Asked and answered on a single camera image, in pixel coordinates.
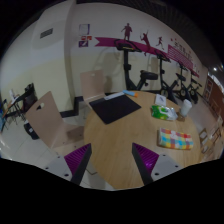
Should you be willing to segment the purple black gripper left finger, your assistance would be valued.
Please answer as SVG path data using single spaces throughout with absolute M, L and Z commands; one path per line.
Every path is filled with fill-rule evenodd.
M 91 144 L 84 145 L 64 157 L 71 173 L 71 182 L 79 185 L 92 154 Z

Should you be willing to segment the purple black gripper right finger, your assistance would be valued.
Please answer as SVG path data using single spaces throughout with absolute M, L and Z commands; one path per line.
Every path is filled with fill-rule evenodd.
M 153 179 L 151 177 L 151 173 L 159 158 L 159 155 L 137 143 L 132 144 L 132 155 L 143 183 L 145 185 L 152 183 Z

